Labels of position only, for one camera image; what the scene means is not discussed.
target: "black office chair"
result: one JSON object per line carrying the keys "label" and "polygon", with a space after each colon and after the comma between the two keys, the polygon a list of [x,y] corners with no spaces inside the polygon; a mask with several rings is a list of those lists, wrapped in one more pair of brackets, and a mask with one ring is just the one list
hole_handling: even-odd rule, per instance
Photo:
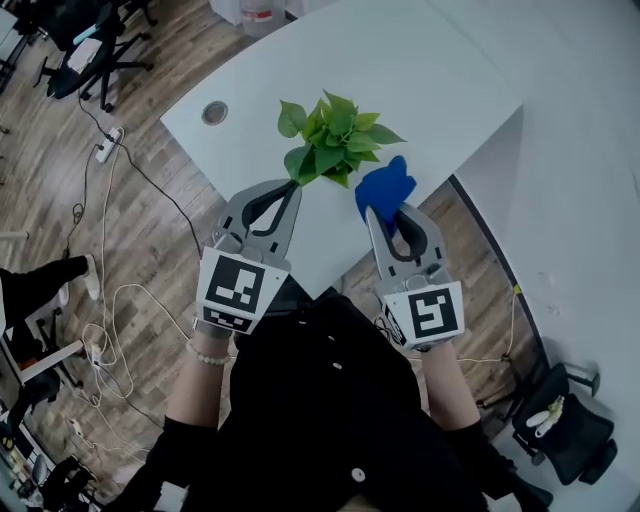
{"label": "black office chair", "polygon": [[89,90],[98,80],[102,80],[100,108],[109,113],[113,110],[113,105],[107,103],[107,92],[111,73],[118,69],[143,68],[146,71],[153,69],[153,64],[151,63],[120,62],[120,59],[127,50],[129,50],[138,39],[147,41],[151,39],[151,36],[147,33],[140,32],[128,41],[118,44],[118,37],[124,33],[125,24],[120,20],[117,6],[113,3],[105,4],[101,8],[97,18],[94,19],[94,24],[98,30],[90,37],[100,41],[102,45],[82,73],[79,74],[68,66],[69,59],[77,49],[77,46],[72,46],[66,52],[62,64],[58,69],[47,67],[47,58],[45,57],[36,73],[34,87],[39,85],[43,76],[49,76],[47,96],[62,99],[84,86],[84,89],[80,93],[80,98],[86,101],[91,97]]}
{"label": "black office chair", "polygon": [[123,22],[141,9],[149,25],[157,24],[150,16],[148,0],[22,0],[15,8],[18,18],[15,28],[20,35],[40,32],[50,38],[59,50],[66,52],[73,47],[73,39],[93,25],[107,3],[115,3],[117,8],[127,10]]}
{"label": "black office chair", "polygon": [[[600,384],[599,375],[593,380],[582,379],[570,375],[563,364],[556,365],[520,404],[513,417],[513,437],[531,456],[534,465],[540,465],[548,458],[563,485],[578,478],[593,484],[618,453],[617,445],[611,439],[614,425],[580,403],[569,390],[570,379],[589,386],[592,395]],[[527,420],[545,411],[558,396],[564,397],[562,415],[551,430],[537,438],[536,427],[528,427]]]}

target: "black cable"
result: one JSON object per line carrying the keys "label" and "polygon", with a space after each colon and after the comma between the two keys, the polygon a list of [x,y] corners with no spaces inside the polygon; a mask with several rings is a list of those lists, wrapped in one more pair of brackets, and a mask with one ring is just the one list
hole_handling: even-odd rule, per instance
{"label": "black cable", "polygon": [[[107,370],[104,366],[102,366],[99,363],[95,363],[96,366],[98,368],[100,368],[101,370],[104,370],[105,372],[107,372],[107,375],[111,378],[111,380],[113,382],[116,383],[116,386],[118,386],[118,390],[120,391],[120,393],[122,394],[122,396],[124,397],[125,393],[124,391],[122,391],[122,388],[120,387],[120,384],[118,383],[118,381],[115,379],[115,377],[111,374],[111,372],[109,370]],[[124,399],[125,402],[127,402],[127,404],[129,404],[129,407],[131,407],[132,409],[135,409],[136,411],[138,411],[140,414],[142,414],[145,418],[147,418],[151,423],[153,423],[156,427],[158,427],[159,429],[164,429],[164,427],[162,425],[160,425],[160,423],[158,423],[156,420],[154,420],[151,416],[149,416],[147,413],[141,411],[140,409],[138,409],[135,405],[133,405],[131,402],[129,402],[129,400],[127,398]]]}
{"label": "black cable", "polygon": [[180,206],[178,205],[178,203],[175,201],[175,199],[173,199],[173,197],[171,197],[169,194],[167,194],[164,190],[162,190],[158,185],[156,185],[153,181],[151,181],[151,178],[149,178],[149,176],[147,176],[142,169],[140,169],[140,167],[138,167],[135,163],[133,163],[133,158],[131,158],[131,153],[129,152],[129,148],[127,146],[125,146],[124,144],[121,144],[120,142],[117,142],[116,140],[114,140],[113,137],[111,137],[111,135],[109,135],[107,132],[105,132],[102,129],[102,126],[100,126],[100,123],[98,122],[98,120],[95,118],[95,116],[89,112],[87,109],[85,109],[82,106],[82,98],[80,97],[80,94],[78,94],[78,105],[80,105],[80,110],[82,110],[85,114],[87,114],[91,119],[93,119],[93,122],[96,124],[96,127],[98,128],[98,130],[100,131],[100,133],[102,133],[102,135],[105,136],[105,138],[111,142],[113,142],[116,146],[121,147],[122,149],[124,149],[125,153],[127,154],[127,159],[129,160],[129,163],[131,164],[131,167],[133,167],[136,171],[138,171],[142,177],[147,180],[151,185],[153,185],[153,187],[160,192],[164,197],[166,197],[169,201],[171,201],[173,203],[173,205],[176,207],[176,209],[180,212],[180,214],[185,218],[185,220],[187,221],[187,223],[189,224],[189,229],[191,230],[191,235],[193,236],[193,241],[196,243],[196,248],[198,250],[198,256],[200,257],[200,259],[202,259],[202,249],[200,249],[200,242],[198,242],[198,237],[196,236],[196,230],[193,227],[193,224],[191,223],[191,219],[188,217],[188,215],[182,210],[182,208],[180,208]]}
{"label": "black cable", "polygon": [[89,162],[91,161],[91,157],[93,157],[93,153],[97,148],[102,148],[100,144],[94,144],[89,152],[89,158],[87,158],[87,163],[84,166],[84,191],[82,194],[82,202],[76,203],[73,205],[73,228],[69,232],[67,236],[67,245],[65,246],[64,252],[62,253],[62,259],[66,260],[71,255],[71,236],[75,232],[76,228],[82,222],[82,217],[84,217],[84,211],[87,207],[87,174],[89,172]]}

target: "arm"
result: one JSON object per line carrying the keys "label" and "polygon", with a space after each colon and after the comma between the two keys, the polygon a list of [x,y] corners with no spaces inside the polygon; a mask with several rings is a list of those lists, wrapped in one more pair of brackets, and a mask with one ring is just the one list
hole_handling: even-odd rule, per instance
{"label": "arm", "polygon": [[460,430],[480,421],[480,412],[448,341],[422,354],[431,417],[442,430]]}
{"label": "arm", "polygon": [[[200,322],[191,343],[201,354],[222,359],[228,354],[230,335],[231,331]],[[184,357],[169,398],[167,417],[187,425],[217,429],[224,366],[205,364],[190,352]]]}

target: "shirt button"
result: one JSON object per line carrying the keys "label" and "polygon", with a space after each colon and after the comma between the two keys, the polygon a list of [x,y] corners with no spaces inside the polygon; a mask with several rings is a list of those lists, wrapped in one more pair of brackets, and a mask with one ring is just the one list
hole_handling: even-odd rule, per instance
{"label": "shirt button", "polygon": [[364,482],[366,477],[364,471],[362,471],[360,468],[353,468],[351,470],[351,478],[353,478],[358,483],[362,483]]}

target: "cable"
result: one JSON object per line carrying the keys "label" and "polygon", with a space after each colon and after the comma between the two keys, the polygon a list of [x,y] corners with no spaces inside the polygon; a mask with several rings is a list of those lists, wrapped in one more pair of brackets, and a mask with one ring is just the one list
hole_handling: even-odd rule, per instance
{"label": "cable", "polygon": [[[125,137],[124,130],[122,130],[121,133],[122,133],[122,137],[121,138],[122,138],[122,140],[124,140],[124,137]],[[181,335],[185,339],[188,339],[188,336],[182,330],[182,328],[180,328],[180,326],[178,325],[176,320],[167,311],[167,309],[144,286],[142,286],[140,284],[125,284],[125,285],[122,285],[122,286],[120,286],[120,287],[118,287],[116,289],[116,291],[115,291],[115,293],[113,295],[113,309],[111,310],[111,321],[112,321],[113,332],[114,332],[115,339],[116,339],[117,350],[120,352],[120,356],[122,357],[122,361],[123,361],[124,366],[125,366],[127,377],[129,379],[129,382],[130,382],[130,386],[131,386],[130,391],[128,393],[124,393],[122,391],[122,388],[120,387],[120,384],[118,383],[118,381],[115,380],[113,375],[110,372],[108,372],[108,370],[105,368],[105,366],[113,366],[113,365],[115,365],[119,360],[119,356],[118,356],[118,352],[116,351],[116,347],[114,346],[114,344],[112,342],[112,339],[111,339],[111,336],[109,335],[109,332],[107,331],[107,301],[106,301],[106,298],[105,298],[106,297],[106,294],[105,294],[105,276],[106,276],[105,244],[106,244],[107,209],[108,209],[108,206],[109,206],[109,198],[111,196],[111,188],[112,188],[112,185],[113,185],[113,177],[114,177],[114,173],[115,173],[115,167],[116,167],[116,163],[117,163],[117,160],[118,160],[118,156],[119,156],[119,153],[120,153],[120,147],[121,147],[121,145],[118,146],[118,149],[116,150],[116,154],[115,154],[115,157],[114,157],[112,165],[111,165],[111,171],[110,171],[110,175],[109,175],[109,184],[108,184],[108,188],[107,188],[107,193],[105,195],[104,206],[103,206],[103,211],[102,211],[102,240],[101,240],[101,260],[100,260],[100,263],[102,265],[102,272],[101,272],[101,290],[102,290],[102,303],[103,303],[102,325],[100,326],[100,325],[97,325],[97,324],[94,324],[94,323],[86,324],[84,329],[83,329],[83,331],[82,331],[82,338],[81,338],[83,347],[84,347],[85,352],[87,354],[87,358],[91,362],[91,368],[92,368],[92,370],[94,372],[94,380],[95,380],[95,383],[96,383],[96,388],[98,390],[98,394],[97,395],[93,395],[91,398],[89,398],[89,396],[87,396],[85,391],[81,390],[80,393],[81,393],[82,396],[76,394],[75,392],[74,392],[74,396],[76,396],[76,398],[78,398],[79,400],[85,402],[90,407],[93,407],[94,409],[96,409],[98,411],[98,414],[100,414],[100,416],[102,417],[104,422],[107,424],[107,426],[109,427],[109,429],[113,433],[113,435],[119,441],[121,441],[126,446],[128,446],[128,447],[132,448],[133,450],[135,450],[135,452],[138,452],[138,451],[148,452],[149,450],[147,450],[145,448],[140,448],[138,446],[135,446],[134,444],[130,443],[129,441],[127,441],[126,439],[123,439],[120,435],[118,435],[118,433],[115,431],[115,429],[113,428],[111,423],[109,423],[109,420],[106,418],[106,416],[100,410],[100,405],[102,403],[102,397],[103,397],[102,386],[101,386],[101,383],[102,383],[102,385],[105,386],[113,395],[115,395],[116,397],[121,398],[123,400],[126,400],[129,403],[129,405],[131,405],[134,409],[138,410],[138,412],[140,412],[141,414],[144,414],[144,413],[142,413],[142,411],[137,409],[135,406],[133,406],[127,400],[128,397],[134,391],[134,382],[133,382],[133,377],[131,376],[131,372],[129,371],[129,365],[127,364],[126,357],[125,357],[124,352],[122,350],[122,346],[120,345],[120,341],[119,341],[119,338],[118,338],[118,331],[117,331],[116,325],[115,325],[116,299],[117,299],[118,293],[121,290],[125,289],[125,288],[133,288],[133,287],[141,288],[142,290],[144,290],[149,295],[149,297],[151,297],[151,299],[161,308],[161,310],[164,311],[167,314],[167,316],[169,317],[171,322],[180,331]],[[87,330],[90,327],[97,328],[102,333],[104,333],[104,343],[103,343],[102,349],[99,350],[99,353],[97,353],[97,354],[93,354],[93,353],[90,354],[89,353],[88,344],[87,344],[87,341],[86,341],[86,333],[87,333]],[[111,352],[113,353],[113,361],[110,361],[110,362],[104,362],[102,360],[102,356],[106,352],[107,347],[109,347]],[[122,393],[122,394],[118,394],[117,391],[112,389],[111,386],[109,386],[105,382],[104,378],[102,377],[102,373],[99,371],[100,369],[105,370],[111,376],[111,378],[116,383],[116,386],[120,390],[120,393]],[[132,453],[132,452],[126,450],[125,448],[106,448],[104,445],[101,445],[101,444],[98,444],[98,443],[90,443],[84,437],[82,437],[82,440],[88,447],[90,447],[92,449],[95,449],[95,447],[98,447],[98,448],[102,448],[103,450],[105,450],[107,452],[111,452],[111,451],[115,451],[115,450],[121,450],[121,451],[124,451],[125,453],[128,453],[129,455],[131,455],[131,457],[133,457],[137,461],[139,461],[141,463],[144,463],[144,461],[142,461],[140,458],[138,458],[135,455],[135,453]]]}
{"label": "cable", "polygon": [[84,217],[84,211],[87,207],[87,174],[89,171],[89,162],[91,161],[91,158],[93,157],[93,153],[94,151],[100,148],[102,149],[102,146],[100,144],[94,144],[93,147],[91,148],[91,151],[89,152],[89,157],[87,158],[87,163],[84,166],[84,191],[82,194],[82,202],[81,203],[76,203],[73,205],[73,209],[72,209],[72,213],[73,213],[73,228],[71,228],[71,231],[69,232],[69,235],[67,236],[67,245],[64,249],[64,252],[62,253],[62,259],[66,260],[69,258],[69,256],[71,255],[71,236],[73,235],[73,233],[75,232],[76,228],[80,225],[80,222],[82,222],[82,217]]}
{"label": "cable", "polygon": [[[120,384],[118,384],[118,381],[116,380],[116,378],[113,376],[113,374],[107,370],[104,366],[102,366],[100,363],[96,363],[98,365],[98,367],[101,370],[104,370],[105,372],[107,372],[107,375],[111,378],[111,380],[113,382],[116,383],[116,386],[118,386],[118,389],[120,390],[120,393],[122,393],[124,395],[124,391],[122,391],[122,388],[120,387]],[[142,416],[144,416],[145,418],[147,418],[151,423],[153,423],[156,427],[158,427],[159,429],[163,429],[162,425],[160,425],[160,423],[158,423],[156,420],[154,420],[151,416],[149,416],[147,413],[141,411],[140,409],[138,409],[135,405],[133,405],[128,398],[125,398],[125,401],[127,402],[127,404],[129,404],[129,407],[131,407],[132,409],[138,411],[140,414],[142,414]]]}
{"label": "cable", "polygon": [[[471,359],[471,358],[463,358],[463,359],[458,359],[459,363],[462,362],[471,362],[471,363],[503,363],[503,362],[507,362],[509,360],[509,354],[511,354],[511,349],[513,348],[513,331],[514,331],[514,327],[515,327],[515,312],[516,312],[516,296],[519,295],[521,292],[520,287],[518,285],[514,286],[514,293],[511,296],[511,333],[509,335],[509,347],[507,348],[507,351],[502,355],[502,357],[500,359]],[[387,321],[386,319],[380,315],[378,317],[376,317],[373,321],[373,325],[376,327],[376,329],[378,329],[378,331],[385,337],[387,338],[387,341],[393,341],[397,344],[401,344],[400,343],[400,338],[398,337],[398,335],[393,331],[393,329],[390,329],[389,327],[387,327]]]}
{"label": "cable", "polygon": [[113,142],[118,147],[121,147],[122,149],[124,149],[125,153],[127,154],[127,159],[129,160],[129,163],[131,164],[131,167],[133,167],[136,171],[138,171],[140,173],[140,175],[142,175],[142,177],[145,180],[147,180],[158,192],[160,192],[164,197],[166,197],[169,201],[171,201],[173,203],[173,205],[176,207],[176,209],[180,212],[180,215],[182,215],[185,218],[185,220],[187,221],[187,224],[189,224],[189,229],[191,230],[191,235],[193,236],[193,241],[195,242],[196,249],[198,250],[198,256],[200,257],[200,259],[202,259],[202,249],[200,248],[200,242],[198,242],[198,237],[196,235],[196,230],[193,227],[193,223],[191,222],[191,219],[189,218],[189,216],[182,210],[182,208],[180,208],[180,205],[178,205],[178,203],[175,201],[175,199],[173,199],[173,197],[171,197],[164,190],[162,190],[158,185],[156,185],[151,180],[151,178],[149,178],[149,176],[147,176],[142,171],[142,169],[140,169],[140,167],[138,167],[133,162],[133,158],[131,158],[131,153],[129,152],[129,148],[127,146],[123,145],[121,142],[118,142],[118,141],[114,140],[113,137],[111,137],[111,135],[109,135],[106,131],[104,131],[102,129],[102,126],[100,126],[100,123],[98,122],[96,117],[91,112],[89,112],[87,109],[85,109],[82,106],[82,98],[80,97],[80,94],[78,94],[78,105],[80,105],[80,110],[82,110],[91,119],[93,119],[93,122],[95,123],[96,127],[98,128],[100,133],[102,133],[102,135],[104,135],[107,138],[107,140],[110,140],[111,142]]}
{"label": "cable", "polygon": [[507,351],[502,355],[500,359],[471,359],[464,358],[458,359],[459,363],[462,362],[471,362],[471,363],[502,363],[509,361],[509,354],[511,354],[511,349],[513,348],[513,330],[515,328],[515,318],[516,318],[516,295],[519,295],[519,286],[516,285],[514,287],[513,295],[511,296],[511,334],[509,336],[509,347]]}

